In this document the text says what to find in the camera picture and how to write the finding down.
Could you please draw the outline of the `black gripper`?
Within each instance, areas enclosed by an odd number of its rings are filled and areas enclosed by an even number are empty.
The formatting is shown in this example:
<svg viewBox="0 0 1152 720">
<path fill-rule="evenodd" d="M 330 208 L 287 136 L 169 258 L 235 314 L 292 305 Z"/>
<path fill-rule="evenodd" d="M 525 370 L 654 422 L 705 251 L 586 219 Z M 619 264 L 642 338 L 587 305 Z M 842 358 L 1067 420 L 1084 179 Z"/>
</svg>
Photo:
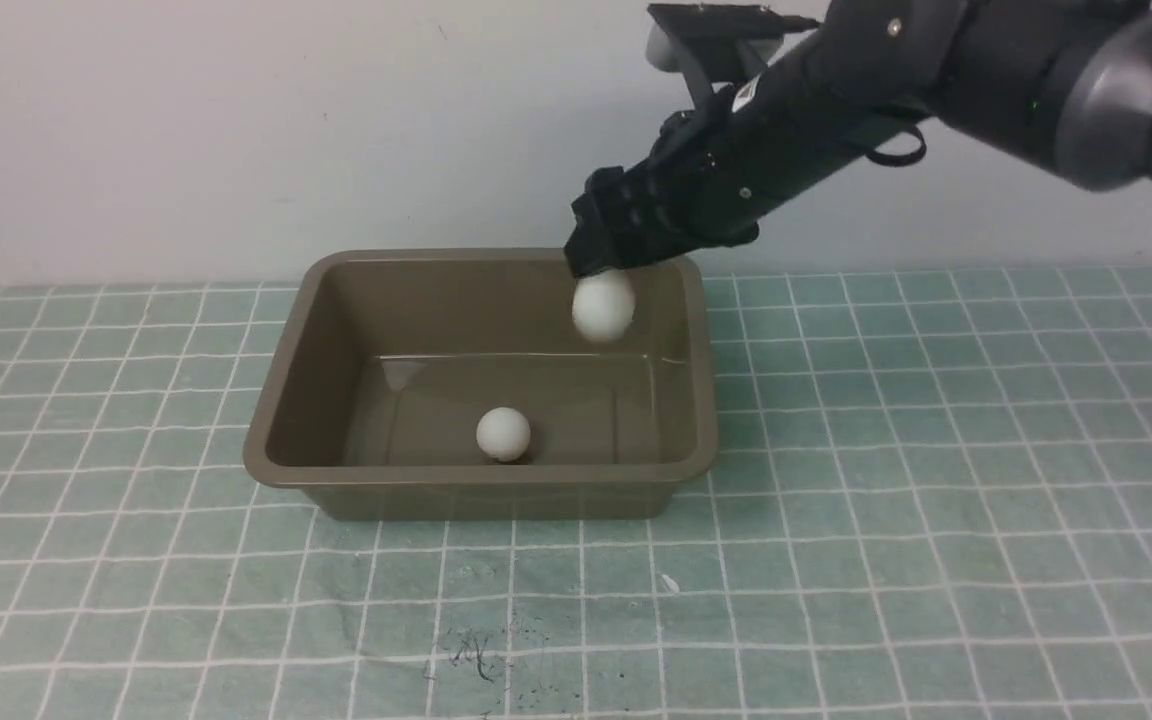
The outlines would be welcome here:
<svg viewBox="0 0 1152 720">
<path fill-rule="evenodd" d="M 760 236 L 760 219 L 865 160 L 927 154 L 925 96 L 940 82 L 964 1 L 832 1 L 745 85 L 669 118 L 641 167 L 604 167 L 573 200 L 575 279 L 637 270 Z"/>
</svg>

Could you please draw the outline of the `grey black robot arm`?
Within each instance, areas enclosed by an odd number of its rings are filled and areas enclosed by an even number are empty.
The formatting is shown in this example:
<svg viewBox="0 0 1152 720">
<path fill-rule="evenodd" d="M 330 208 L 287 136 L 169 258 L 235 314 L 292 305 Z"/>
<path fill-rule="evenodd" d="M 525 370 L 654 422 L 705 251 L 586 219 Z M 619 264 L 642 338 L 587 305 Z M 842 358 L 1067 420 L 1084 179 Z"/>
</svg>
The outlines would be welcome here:
<svg viewBox="0 0 1152 720">
<path fill-rule="evenodd" d="M 685 79 L 643 160 L 573 200 L 573 276 L 744 247 L 855 161 L 902 168 L 924 120 L 1091 192 L 1152 179 L 1147 1 L 652 3 L 646 56 Z"/>
</svg>

